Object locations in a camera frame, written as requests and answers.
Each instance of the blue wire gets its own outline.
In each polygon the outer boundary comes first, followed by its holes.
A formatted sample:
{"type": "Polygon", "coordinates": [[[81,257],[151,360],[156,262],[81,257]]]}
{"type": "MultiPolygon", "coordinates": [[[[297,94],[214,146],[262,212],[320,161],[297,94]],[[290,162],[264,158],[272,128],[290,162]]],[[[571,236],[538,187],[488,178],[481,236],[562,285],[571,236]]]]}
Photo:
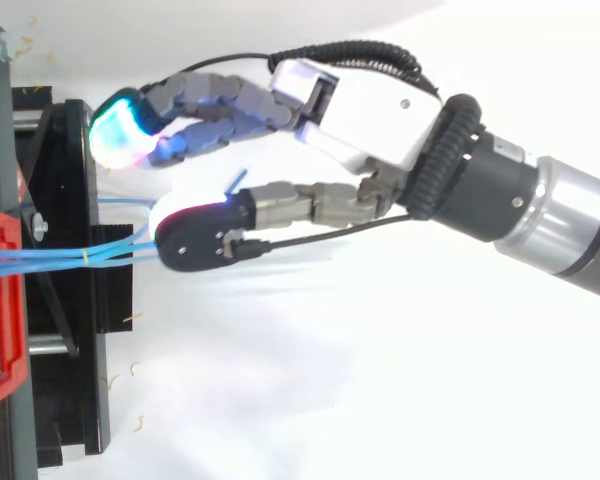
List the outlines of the blue wire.
{"type": "Polygon", "coordinates": [[[127,253],[132,253],[138,250],[145,250],[148,248],[155,248],[154,242],[139,243],[137,245],[126,245],[120,246],[110,251],[98,253],[90,256],[88,263],[85,263],[84,258],[80,259],[52,259],[52,260],[37,260],[33,262],[26,262],[26,264],[11,265],[13,262],[5,262],[0,265],[0,277],[6,277],[8,275],[19,275],[24,273],[37,273],[37,272],[52,272],[57,270],[68,270],[72,268],[89,267],[95,266],[100,268],[99,264],[104,260],[109,260],[112,257],[118,257],[127,253]]]}
{"type": "MultiPolygon", "coordinates": [[[[153,206],[155,202],[153,200],[146,200],[142,198],[99,198],[98,203],[142,205],[148,209],[149,207],[153,206]]],[[[83,257],[84,253],[86,253],[87,255],[95,255],[104,252],[109,248],[116,248],[122,245],[129,245],[130,243],[139,240],[147,231],[148,227],[145,226],[130,237],[123,238],[122,240],[117,240],[111,243],[105,243],[104,245],[87,247],[84,249],[84,252],[81,248],[0,250],[0,260],[15,258],[79,258],[83,257]]]]}
{"type": "MultiPolygon", "coordinates": [[[[143,249],[149,249],[149,248],[155,248],[156,244],[155,242],[146,242],[146,243],[137,243],[133,245],[134,247],[137,247],[137,250],[143,250],[143,249]]],[[[124,253],[117,253],[119,249],[121,249],[123,247],[116,247],[111,249],[108,252],[105,253],[109,253],[110,254],[110,258],[111,257],[117,257],[119,255],[123,255],[124,253]]],[[[95,256],[89,256],[88,257],[88,265],[90,265],[93,262],[97,262],[97,260],[92,260],[93,258],[95,258],[95,256]]],[[[63,257],[50,257],[50,258],[29,258],[29,259],[25,259],[25,260],[7,260],[7,261],[0,261],[0,269],[4,268],[4,267],[23,267],[25,265],[34,265],[34,264],[39,264],[39,263],[43,263],[43,262],[61,262],[61,261],[67,261],[67,260],[80,260],[82,263],[84,263],[84,255],[82,257],[76,257],[76,258],[70,258],[70,259],[66,259],[63,257]]]]}
{"type": "Polygon", "coordinates": [[[233,194],[233,192],[236,190],[236,188],[238,188],[240,186],[240,184],[242,183],[242,180],[244,180],[244,177],[246,177],[248,173],[249,173],[249,170],[247,170],[245,168],[238,174],[238,176],[235,178],[235,180],[233,182],[231,182],[231,185],[229,185],[229,188],[227,188],[227,190],[224,192],[224,195],[227,198],[229,198],[231,196],[231,194],[233,194]]]}
{"type": "MultiPolygon", "coordinates": [[[[129,204],[144,206],[150,211],[155,202],[140,198],[101,198],[101,204],[129,204]]],[[[125,255],[138,250],[155,248],[154,242],[133,245],[148,231],[148,226],[143,226],[138,232],[122,240],[96,245],[87,248],[47,249],[47,250],[1,250],[0,277],[42,271],[56,271],[70,268],[93,267],[108,268],[130,265],[136,261],[145,261],[156,258],[149,255],[136,258],[123,258],[110,260],[113,257],[125,255]]]]}
{"type": "Polygon", "coordinates": [[[12,258],[79,258],[84,257],[84,253],[88,256],[106,252],[109,249],[129,245],[130,243],[139,240],[149,230],[148,226],[142,227],[133,235],[103,245],[87,248],[57,248],[57,249],[40,249],[40,250],[0,250],[0,260],[12,258]]]}

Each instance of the red clip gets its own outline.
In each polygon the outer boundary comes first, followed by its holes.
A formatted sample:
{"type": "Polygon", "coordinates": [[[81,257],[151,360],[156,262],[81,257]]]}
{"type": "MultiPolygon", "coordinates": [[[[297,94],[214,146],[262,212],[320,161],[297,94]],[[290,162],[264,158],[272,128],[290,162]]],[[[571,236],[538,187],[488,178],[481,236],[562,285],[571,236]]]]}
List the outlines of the red clip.
{"type": "MultiPolygon", "coordinates": [[[[21,248],[20,220],[0,213],[0,250],[21,248]]],[[[22,275],[0,278],[0,400],[28,375],[23,289],[22,275]]]]}

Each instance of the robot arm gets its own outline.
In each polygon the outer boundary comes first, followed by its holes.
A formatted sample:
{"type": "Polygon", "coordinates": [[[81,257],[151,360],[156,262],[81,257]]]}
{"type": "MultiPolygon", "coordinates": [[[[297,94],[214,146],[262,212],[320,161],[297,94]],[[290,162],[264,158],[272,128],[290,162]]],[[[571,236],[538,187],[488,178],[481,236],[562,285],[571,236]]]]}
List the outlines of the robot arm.
{"type": "Polygon", "coordinates": [[[393,63],[373,63],[360,52],[354,57],[361,59],[336,61],[333,48],[329,55],[312,48],[295,56],[326,63],[284,55],[269,90],[239,77],[183,72],[145,93],[123,90],[96,113],[92,153],[108,166],[171,165],[287,130],[351,172],[370,173],[357,189],[276,182],[202,206],[167,196],[152,215],[165,265],[206,270],[295,244],[244,240],[246,230],[311,221],[349,233],[413,218],[493,242],[505,255],[600,295],[599,179],[493,135],[469,96],[443,106],[419,66],[409,75],[387,68],[403,66],[388,54],[382,58],[393,63]],[[183,116],[201,121],[160,137],[183,116]],[[394,204],[408,215],[377,220],[394,204]]]}

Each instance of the white background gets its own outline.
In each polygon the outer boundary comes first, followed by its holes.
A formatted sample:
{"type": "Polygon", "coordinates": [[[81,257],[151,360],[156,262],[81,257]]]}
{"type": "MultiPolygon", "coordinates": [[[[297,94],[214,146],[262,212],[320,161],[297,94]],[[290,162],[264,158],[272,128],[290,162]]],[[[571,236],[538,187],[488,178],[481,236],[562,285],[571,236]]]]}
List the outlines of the white background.
{"type": "MultiPolygon", "coordinates": [[[[398,43],[492,131],[600,175],[600,2],[0,0],[0,23],[33,39],[17,85],[94,107],[219,54],[398,43]]],[[[267,81],[259,60],[217,70],[267,81]]],[[[102,171],[100,190],[222,188],[242,166],[246,185],[354,181],[279,134],[102,171]]],[[[144,315],[107,338],[112,443],[65,449],[51,479],[600,479],[600,299],[487,245],[395,225],[208,273],[141,265],[134,282],[144,315]]]]}

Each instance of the black coiled cable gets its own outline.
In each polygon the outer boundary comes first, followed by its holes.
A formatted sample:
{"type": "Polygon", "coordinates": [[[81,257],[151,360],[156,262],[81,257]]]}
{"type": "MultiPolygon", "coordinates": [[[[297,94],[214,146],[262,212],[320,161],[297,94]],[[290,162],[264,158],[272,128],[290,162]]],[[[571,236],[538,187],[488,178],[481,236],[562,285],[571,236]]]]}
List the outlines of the black coiled cable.
{"type": "Polygon", "coordinates": [[[349,40],[310,45],[269,55],[271,72],[283,60],[308,58],[339,67],[374,70],[398,78],[433,95],[436,87],[422,74],[422,66],[408,50],[385,42],[349,40]]]}
{"type": "Polygon", "coordinates": [[[427,151],[420,156],[413,182],[398,203],[416,220],[429,220],[453,189],[453,180],[468,153],[472,136],[480,131],[482,110],[469,95],[451,97],[442,111],[443,122],[427,151]]]}

